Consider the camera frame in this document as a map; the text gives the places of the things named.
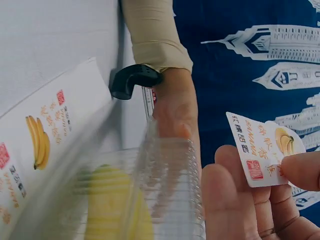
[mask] yellow banana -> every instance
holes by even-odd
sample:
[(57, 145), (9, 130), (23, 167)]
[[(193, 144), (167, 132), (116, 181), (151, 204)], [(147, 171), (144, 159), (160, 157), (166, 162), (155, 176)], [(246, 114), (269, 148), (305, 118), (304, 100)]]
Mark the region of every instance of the yellow banana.
[(49, 155), (50, 155), (50, 139), (49, 139), (49, 136), (46, 132), (43, 133), (42, 140), (43, 140), (42, 146), (44, 149), (44, 155), (43, 155), (41, 163), (39, 163), (35, 166), (35, 168), (39, 169), (39, 170), (45, 169), (45, 167), (48, 164)]
[(32, 116), (27, 116), (25, 119), (26, 119), (26, 124), (29, 128), (29, 132), (32, 138), (34, 162), (36, 162), (38, 160), (38, 152), (39, 152), (39, 146), (40, 146), (40, 138), (39, 138), (39, 133), (37, 128), (37, 123)]
[(124, 219), (131, 185), (129, 175), (108, 165), (99, 167), (92, 174), (85, 240), (154, 239), (151, 215), (140, 189), (129, 208), (132, 211), (130, 218)]
[(38, 134), (39, 134), (39, 151), (38, 151), (38, 158), (35, 161), (35, 165), (39, 166), (42, 161), (44, 160), (45, 157), (45, 132), (44, 132), (44, 126), (41, 123), (41, 120), (39, 118), (36, 119), (36, 125), (38, 129)]

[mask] blue apron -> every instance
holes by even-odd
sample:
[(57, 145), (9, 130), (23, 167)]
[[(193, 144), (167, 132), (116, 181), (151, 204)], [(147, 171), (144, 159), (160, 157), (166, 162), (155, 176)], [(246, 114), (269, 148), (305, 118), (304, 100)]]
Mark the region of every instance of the blue apron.
[[(235, 145), (226, 112), (275, 121), (320, 150), (320, 0), (174, 0), (173, 11), (194, 63), (203, 167)], [(320, 195), (293, 195), (320, 226)]]

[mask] beige sleeve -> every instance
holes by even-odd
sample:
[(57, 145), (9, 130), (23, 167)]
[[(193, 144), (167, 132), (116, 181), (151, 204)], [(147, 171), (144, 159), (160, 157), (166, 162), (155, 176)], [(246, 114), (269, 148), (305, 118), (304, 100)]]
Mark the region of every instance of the beige sleeve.
[(193, 62), (179, 40), (173, 0), (122, 0), (122, 7), (137, 64), (159, 72), (167, 68), (192, 72)]

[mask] finger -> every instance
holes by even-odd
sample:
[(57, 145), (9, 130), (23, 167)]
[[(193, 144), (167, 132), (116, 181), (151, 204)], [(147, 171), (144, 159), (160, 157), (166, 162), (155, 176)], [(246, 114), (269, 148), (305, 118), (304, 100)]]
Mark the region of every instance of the finger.
[(238, 150), (234, 146), (220, 147), (215, 153), (215, 162), (224, 166), (233, 177), (244, 216), (246, 237), (255, 239), (260, 236), (268, 239), (274, 228), (269, 202), (271, 188), (249, 187)]
[(218, 164), (202, 171), (202, 203), (207, 240), (244, 240), (243, 216), (230, 173)]
[(304, 190), (320, 191), (320, 152), (287, 156), (281, 165), (291, 183)]
[(289, 185), (273, 186), (270, 202), (274, 229), (282, 240), (319, 239), (319, 228), (304, 217), (299, 216)]

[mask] white paper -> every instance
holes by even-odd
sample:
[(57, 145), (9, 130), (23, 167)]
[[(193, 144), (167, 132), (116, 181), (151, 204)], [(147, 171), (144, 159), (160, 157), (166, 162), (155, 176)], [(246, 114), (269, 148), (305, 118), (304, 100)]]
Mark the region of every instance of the white paper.
[[(111, 102), (94, 58), (67, 71), (0, 118), (0, 238), (6, 240), (31, 196), (63, 161), (91, 115)], [(39, 120), (49, 139), (39, 138), (38, 163), (27, 118)], [(40, 157), (48, 153), (47, 164)]]

